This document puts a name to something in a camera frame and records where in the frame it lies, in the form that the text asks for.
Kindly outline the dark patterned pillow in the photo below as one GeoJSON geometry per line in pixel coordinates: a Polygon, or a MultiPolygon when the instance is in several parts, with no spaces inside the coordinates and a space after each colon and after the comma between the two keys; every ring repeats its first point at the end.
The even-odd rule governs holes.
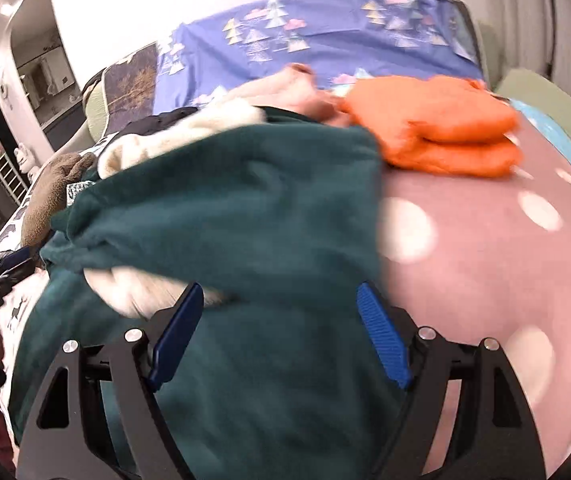
{"type": "Polygon", "coordinates": [[[103,70],[106,122],[103,134],[114,133],[152,114],[157,74],[155,42],[103,70]]]}

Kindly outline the pink dotted bed cover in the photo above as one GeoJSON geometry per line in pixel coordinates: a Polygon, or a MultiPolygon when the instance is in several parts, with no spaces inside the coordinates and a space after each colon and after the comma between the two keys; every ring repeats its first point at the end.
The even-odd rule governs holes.
{"type": "MultiPolygon", "coordinates": [[[[225,96],[151,136],[118,136],[95,155],[78,183],[67,185],[65,209],[95,181],[217,133],[262,124],[272,108],[279,110],[225,96]]],[[[349,127],[363,128],[353,122],[349,127]]],[[[380,276],[365,282],[391,306],[406,310],[415,324],[431,326],[450,341],[499,342],[532,411],[548,478],[571,445],[570,164],[521,114],[519,128],[508,138],[523,158],[502,178],[401,169],[382,158],[370,134],[382,162],[375,231],[380,276]]],[[[40,256],[53,237],[56,215],[48,237],[36,246],[40,256]]],[[[131,266],[89,269],[84,278],[112,310],[129,318],[128,330],[171,308],[189,284],[203,288],[131,266]]],[[[222,304],[218,292],[203,292],[203,312],[222,304]]],[[[459,392],[459,382],[450,382],[426,471],[442,466],[459,392]]],[[[16,436],[8,408],[1,411],[15,474],[1,464],[0,471],[18,477],[24,433],[16,436]]]]}

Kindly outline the green pillow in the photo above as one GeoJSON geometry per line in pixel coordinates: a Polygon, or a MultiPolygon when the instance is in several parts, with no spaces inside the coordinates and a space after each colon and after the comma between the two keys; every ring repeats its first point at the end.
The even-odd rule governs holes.
{"type": "Polygon", "coordinates": [[[495,92],[537,108],[553,119],[571,140],[571,96],[544,76],[525,68],[513,68],[497,84],[495,92]]]}

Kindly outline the white cat figurine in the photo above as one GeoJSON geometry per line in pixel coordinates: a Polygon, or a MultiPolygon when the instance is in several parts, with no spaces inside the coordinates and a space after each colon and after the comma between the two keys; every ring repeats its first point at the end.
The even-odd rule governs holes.
{"type": "Polygon", "coordinates": [[[35,176],[40,170],[40,166],[31,149],[25,144],[19,143],[14,150],[14,156],[18,163],[18,168],[20,168],[20,172],[28,179],[29,183],[34,182],[35,176]]]}

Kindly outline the blue tree-print sheet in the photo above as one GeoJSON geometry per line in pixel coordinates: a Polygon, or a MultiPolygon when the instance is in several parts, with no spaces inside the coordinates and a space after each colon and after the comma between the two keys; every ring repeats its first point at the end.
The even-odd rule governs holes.
{"type": "Polygon", "coordinates": [[[451,0],[261,0],[158,42],[154,113],[203,106],[289,64],[337,94],[386,75],[483,76],[473,29],[451,0]]]}

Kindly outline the dark green fleece sweater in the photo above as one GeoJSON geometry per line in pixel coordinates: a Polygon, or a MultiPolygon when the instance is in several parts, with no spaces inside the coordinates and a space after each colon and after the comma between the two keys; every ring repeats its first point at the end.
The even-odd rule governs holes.
{"type": "Polygon", "coordinates": [[[131,266],[218,292],[157,401],[200,479],[362,479],[403,397],[356,307],[380,276],[382,162],[365,129],[268,110],[95,181],[52,221],[8,417],[21,436],[62,344],[131,326],[84,272],[131,266]]]}

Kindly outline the pink folded garment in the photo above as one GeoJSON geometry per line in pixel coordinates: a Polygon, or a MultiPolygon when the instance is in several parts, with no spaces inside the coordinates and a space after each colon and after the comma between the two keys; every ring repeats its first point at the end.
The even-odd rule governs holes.
{"type": "Polygon", "coordinates": [[[314,71],[304,64],[290,64],[278,73],[241,84],[227,97],[288,110],[332,127],[351,125],[351,118],[343,111],[343,99],[319,89],[314,71]]]}

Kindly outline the black folded garment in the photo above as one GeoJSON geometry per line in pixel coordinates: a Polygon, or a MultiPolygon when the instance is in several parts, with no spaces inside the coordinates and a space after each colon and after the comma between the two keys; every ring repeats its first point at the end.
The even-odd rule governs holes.
{"type": "Polygon", "coordinates": [[[134,122],[129,122],[117,135],[127,136],[127,134],[136,134],[137,136],[151,136],[151,134],[166,130],[174,124],[177,124],[177,122],[180,122],[181,119],[190,117],[197,112],[197,107],[185,106],[176,108],[171,112],[146,116],[134,122]]]}

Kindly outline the orange puffer jacket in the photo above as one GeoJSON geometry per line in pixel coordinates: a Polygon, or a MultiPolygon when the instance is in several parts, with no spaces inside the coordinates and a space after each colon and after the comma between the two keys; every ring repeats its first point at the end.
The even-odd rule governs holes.
{"type": "Polygon", "coordinates": [[[519,128],[520,114],[479,80],[359,79],[342,107],[354,124],[374,135],[382,158],[401,169],[502,178],[523,158],[508,138],[519,128]]]}

